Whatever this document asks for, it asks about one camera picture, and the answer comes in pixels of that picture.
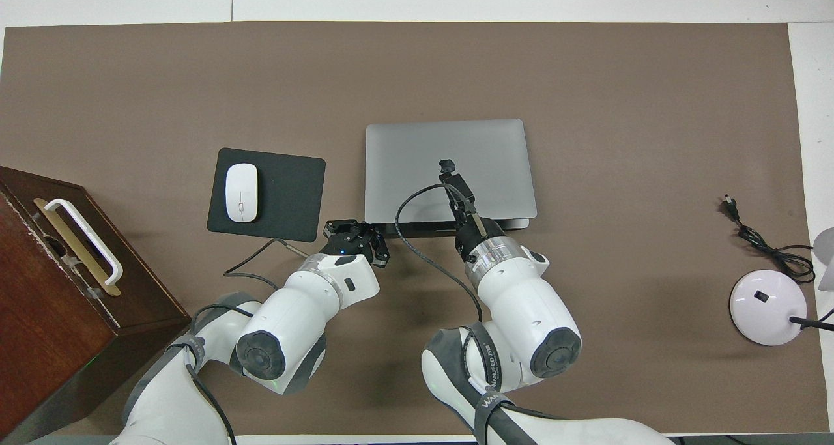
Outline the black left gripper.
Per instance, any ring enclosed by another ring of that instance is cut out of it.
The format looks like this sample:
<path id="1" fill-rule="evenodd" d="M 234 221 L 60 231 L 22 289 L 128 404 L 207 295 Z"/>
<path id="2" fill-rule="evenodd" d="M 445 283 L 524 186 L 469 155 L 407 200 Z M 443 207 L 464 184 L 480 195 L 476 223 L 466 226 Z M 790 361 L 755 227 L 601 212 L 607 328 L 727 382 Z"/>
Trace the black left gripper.
<path id="1" fill-rule="evenodd" d="M 324 235 L 330 235 L 326 243 L 327 255 L 371 256 L 372 266 L 387 267 L 390 254 L 384 235 L 378 229 L 358 227 L 355 219 L 328 220 Z"/>

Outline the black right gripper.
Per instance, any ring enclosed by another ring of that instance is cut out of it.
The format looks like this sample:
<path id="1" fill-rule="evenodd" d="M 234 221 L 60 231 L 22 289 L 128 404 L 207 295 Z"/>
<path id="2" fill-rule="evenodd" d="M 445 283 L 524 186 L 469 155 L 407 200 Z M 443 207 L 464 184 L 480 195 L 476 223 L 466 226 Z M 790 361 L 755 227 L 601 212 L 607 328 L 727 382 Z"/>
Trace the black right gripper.
<path id="1" fill-rule="evenodd" d="M 440 181 L 446 185 L 450 208 L 455 217 L 455 227 L 458 227 L 455 232 L 455 248 L 461 258 L 469 258 L 470 253 L 483 241 L 506 235 L 498 222 L 489 218 L 482 218 L 482 235 L 476 221 L 468 218 L 476 213 L 476 198 L 460 174 L 442 173 Z"/>

